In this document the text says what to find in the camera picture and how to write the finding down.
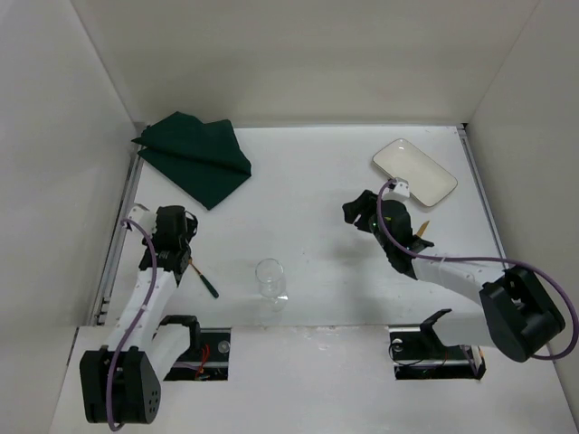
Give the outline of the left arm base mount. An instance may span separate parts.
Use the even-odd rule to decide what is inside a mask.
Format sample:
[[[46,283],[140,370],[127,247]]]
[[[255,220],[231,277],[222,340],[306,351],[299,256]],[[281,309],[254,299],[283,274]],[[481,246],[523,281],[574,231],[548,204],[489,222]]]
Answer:
[[[219,382],[229,376],[231,329],[203,329],[199,348],[191,346],[175,362],[165,381]]]

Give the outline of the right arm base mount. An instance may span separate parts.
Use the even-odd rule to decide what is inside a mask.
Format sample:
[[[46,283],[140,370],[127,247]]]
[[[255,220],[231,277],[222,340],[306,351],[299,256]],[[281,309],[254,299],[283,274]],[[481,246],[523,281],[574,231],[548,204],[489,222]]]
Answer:
[[[475,380],[487,368],[478,347],[445,346],[418,325],[389,328],[388,354],[396,380]]]

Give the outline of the gold knife green handle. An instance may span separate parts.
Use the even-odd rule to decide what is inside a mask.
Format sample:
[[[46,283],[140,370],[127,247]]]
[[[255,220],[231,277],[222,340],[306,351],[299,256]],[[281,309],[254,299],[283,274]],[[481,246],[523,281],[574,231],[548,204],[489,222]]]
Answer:
[[[419,230],[416,232],[416,234],[417,234],[418,237],[421,238],[421,237],[424,235],[426,229],[428,228],[429,223],[430,223],[430,221],[426,221],[426,222],[424,222],[424,223],[421,225],[421,227],[419,228]]]

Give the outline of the clear wine glass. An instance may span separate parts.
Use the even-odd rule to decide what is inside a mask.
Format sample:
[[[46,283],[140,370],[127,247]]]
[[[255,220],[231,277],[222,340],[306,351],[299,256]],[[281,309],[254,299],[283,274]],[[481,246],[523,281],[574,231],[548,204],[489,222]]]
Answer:
[[[276,259],[263,259],[255,269],[259,292],[273,312],[280,312],[289,301],[286,276],[282,264]]]

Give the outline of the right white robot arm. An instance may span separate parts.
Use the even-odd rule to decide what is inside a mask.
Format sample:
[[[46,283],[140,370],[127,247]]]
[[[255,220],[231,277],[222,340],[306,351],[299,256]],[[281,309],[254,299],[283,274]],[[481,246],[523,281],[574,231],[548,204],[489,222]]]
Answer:
[[[371,233],[393,269],[470,299],[489,330],[483,342],[523,363],[565,330],[565,320],[542,285],[546,275],[511,259],[452,258],[415,233],[404,202],[408,185],[388,183],[342,206],[344,220]]]

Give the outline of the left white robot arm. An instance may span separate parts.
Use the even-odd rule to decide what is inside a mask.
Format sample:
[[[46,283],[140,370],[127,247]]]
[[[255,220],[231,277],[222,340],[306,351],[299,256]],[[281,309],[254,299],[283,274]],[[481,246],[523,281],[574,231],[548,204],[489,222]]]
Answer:
[[[201,345],[195,316],[164,312],[189,268],[197,219],[180,205],[152,212],[136,204],[121,223],[141,235],[146,250],[112,332],[80,361],[85,417],[111,431],[152,423],[160,408],[161,382],[180,356]]]

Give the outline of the white rectangular ceramic plate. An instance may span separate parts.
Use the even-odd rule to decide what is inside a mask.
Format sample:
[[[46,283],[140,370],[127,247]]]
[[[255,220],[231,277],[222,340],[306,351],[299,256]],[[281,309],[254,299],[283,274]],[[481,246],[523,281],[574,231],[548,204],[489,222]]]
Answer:
[[[425,207],[438,204],[458,185],[452,174],[404,138],[378,151],[372,162],[390,178],[407,181],[410,195]]]

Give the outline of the dark green cloth napkin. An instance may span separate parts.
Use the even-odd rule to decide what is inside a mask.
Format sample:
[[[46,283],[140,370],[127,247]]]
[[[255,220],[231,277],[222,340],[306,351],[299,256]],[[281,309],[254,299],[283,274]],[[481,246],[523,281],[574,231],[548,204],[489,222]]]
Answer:
[[[133,142],[160,174],[210,211],[252,176],[228,119],[204,123],[175,112],[146,127]]]

